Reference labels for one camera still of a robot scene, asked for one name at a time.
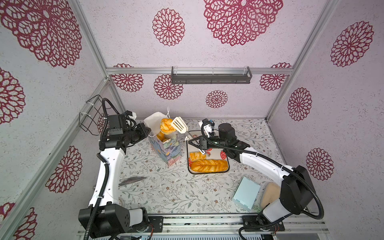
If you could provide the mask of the knotted bread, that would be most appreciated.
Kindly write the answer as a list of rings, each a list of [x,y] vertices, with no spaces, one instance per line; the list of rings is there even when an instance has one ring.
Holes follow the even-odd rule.
[[[172,126],[172,119],[162,119],[160,130],[164,135],[170,135],[171,133],[175,132],[176,129]]]

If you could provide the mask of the floral paper bag white interior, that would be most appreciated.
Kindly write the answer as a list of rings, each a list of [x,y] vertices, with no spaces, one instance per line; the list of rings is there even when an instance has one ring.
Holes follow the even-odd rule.
[[[145,126],[151,129],[148,136],[152,149],[170,167],[181,159],[182,148],[177,130],[171,125],[173,119],[161,112],[145,118]]]

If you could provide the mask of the metal tongs with white tips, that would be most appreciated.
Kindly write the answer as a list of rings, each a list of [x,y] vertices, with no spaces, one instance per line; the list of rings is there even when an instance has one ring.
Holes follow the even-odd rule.
[[[194,137],[189,133],[189,128],[187,124],[184,122],[184,120],[181,117],[175,117],[173,121],[171,122],[171,126],[177,130],[179,133],[184,134],[187,137],[187,140],[189,140],[191,143],[196,145],[196,148],[199,149],[199,151],[205,155],[207,152],[205,150],[201,150],[199,148],[200,142],[197,140],[194,140]]]

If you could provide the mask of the bread roll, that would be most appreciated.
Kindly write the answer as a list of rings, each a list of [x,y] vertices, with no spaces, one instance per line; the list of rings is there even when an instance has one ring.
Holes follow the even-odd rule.
[[[166,140],[165,134],[162,133],[162,132],[159,132],[159,133],[157,134],[157,138],[158,138],[160,141],[162,141],[162,142],[164,142],[164,141]]]

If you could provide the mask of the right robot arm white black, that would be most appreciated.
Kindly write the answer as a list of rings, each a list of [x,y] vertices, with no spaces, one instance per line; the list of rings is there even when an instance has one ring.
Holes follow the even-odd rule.
[[[212,120],[204,119],[199,125],[201,135],[189,140],[189,145],[201,151],[222,149],[228,158],[260,171],[281,189],[280,197],[268,204],[257,215],[255,222],[241,227],[240,234],[243,231],[267,231],[292,215],[304,214],[316,220],[323,219],[324,207],[306,168],[282,165],[258,153],[249,144],[237,139],[235,129],[229,123],[220,124],[217,132]]]

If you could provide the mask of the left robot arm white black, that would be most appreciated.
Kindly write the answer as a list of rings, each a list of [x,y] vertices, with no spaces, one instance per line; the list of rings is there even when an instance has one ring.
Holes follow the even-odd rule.
[[[133,112],[108,114],[106,105],[116,110],[112,102],[101,100],[105,118],[99,140],[100,170],[89,206],[79,211],[79,222],[85,229],[84,239],[109,237],[118,239],[129,231],[143,232],[152,228],[145,208],[126,209],[119,204],[119,175],[126,150],[149,136],[151,129],[135,121]]]

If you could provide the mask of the long braided bread loaf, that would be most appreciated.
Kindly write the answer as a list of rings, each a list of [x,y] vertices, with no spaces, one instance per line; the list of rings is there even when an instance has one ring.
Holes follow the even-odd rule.
[[[229,168],[224,160],[198,160],[191,163],[191,170],[198,173],[219,173]]]

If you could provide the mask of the flaky pastry bread left front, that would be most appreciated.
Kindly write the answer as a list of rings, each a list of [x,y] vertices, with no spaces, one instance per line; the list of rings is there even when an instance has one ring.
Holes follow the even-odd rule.
[[[202,154],[201,152],[192,152],[189,154],[189,161],[190,162],[205,160],[206,158],[207,158],[207,156]]]

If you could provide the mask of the mint green box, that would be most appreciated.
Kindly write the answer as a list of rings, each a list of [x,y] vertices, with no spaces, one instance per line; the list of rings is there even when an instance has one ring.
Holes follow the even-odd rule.
[[[246,211],[250,211],[257,199],[261,186],[254,181],[243,177],[235,190],[232,201]]]

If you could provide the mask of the black wall shelf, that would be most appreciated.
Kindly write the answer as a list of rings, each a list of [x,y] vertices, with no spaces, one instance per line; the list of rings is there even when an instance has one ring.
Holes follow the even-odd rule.
[[[212,73],[210,74],[179,74],[172,67],[171,82],[174,85],[230,85],[250,84],[253,74],[246,67],[241,74]]]

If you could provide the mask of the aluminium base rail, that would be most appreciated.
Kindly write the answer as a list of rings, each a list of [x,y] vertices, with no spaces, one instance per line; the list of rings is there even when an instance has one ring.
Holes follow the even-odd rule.
[[[255,228],[256,214],[151,214],[149,219],[155,227],[154,237],[161,235],[239,235],[241,227],[244,236],[263,234],[320,234],[329,233],[323,220],[306,215],[292,215],[269,229]]]

